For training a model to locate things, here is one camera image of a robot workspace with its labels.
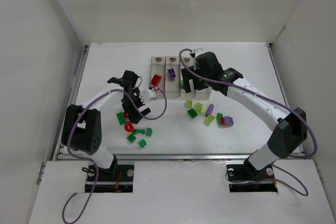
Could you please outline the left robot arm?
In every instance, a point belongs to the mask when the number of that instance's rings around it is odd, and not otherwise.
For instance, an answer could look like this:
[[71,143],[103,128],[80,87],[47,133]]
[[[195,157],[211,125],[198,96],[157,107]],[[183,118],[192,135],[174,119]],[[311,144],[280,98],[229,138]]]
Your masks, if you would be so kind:
[[69,105],[62,130],[62,145],[82,152],[96,163],[100,171],[115,175],[117,158],[101,145],[101,116],[119,102],[133,124],[148,115],[151,110],[146,103],[157,96],[151,88],[139,90],[135,86],[138,79],[135,72],[126,70],[121,78],[110,78],[93,98],[80,105]]

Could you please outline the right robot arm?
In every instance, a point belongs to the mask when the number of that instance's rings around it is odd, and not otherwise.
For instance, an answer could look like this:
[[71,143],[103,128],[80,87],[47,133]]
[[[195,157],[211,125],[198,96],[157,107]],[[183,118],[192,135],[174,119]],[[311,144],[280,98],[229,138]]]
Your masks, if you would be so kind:
[[237,70],[224,70],[213,52],[197,54],[191,50],[190,56],[193,65],[181,70],[185,92],[211,87],[243,105],[272,131],[267,143],[245,159],[241,168],[246,175],[258,174],[271,163],[287,158],[307,139],[304,110],[293,110],[272,100],[254,88]]

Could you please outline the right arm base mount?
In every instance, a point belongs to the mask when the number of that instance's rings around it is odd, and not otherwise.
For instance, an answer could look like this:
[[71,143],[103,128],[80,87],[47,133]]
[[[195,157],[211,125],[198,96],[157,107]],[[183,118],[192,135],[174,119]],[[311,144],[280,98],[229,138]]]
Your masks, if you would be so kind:
[[277,193],[274,170],[271,164],[261,170],[256,170],[252,165],[242,164],[226,165],[225,178],[229,182],[231,193]]

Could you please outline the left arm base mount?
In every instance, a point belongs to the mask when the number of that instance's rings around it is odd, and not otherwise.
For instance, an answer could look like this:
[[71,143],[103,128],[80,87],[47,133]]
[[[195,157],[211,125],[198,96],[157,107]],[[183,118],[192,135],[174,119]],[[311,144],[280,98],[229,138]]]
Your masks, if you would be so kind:
[[[132,193],[134,179],[134,164],[119,164],[116,173],[99,169],[99,176],[94,193]],[[87,174],[85,192],[91,192],[96,178],[95,167],[89,165],[82,171]]]

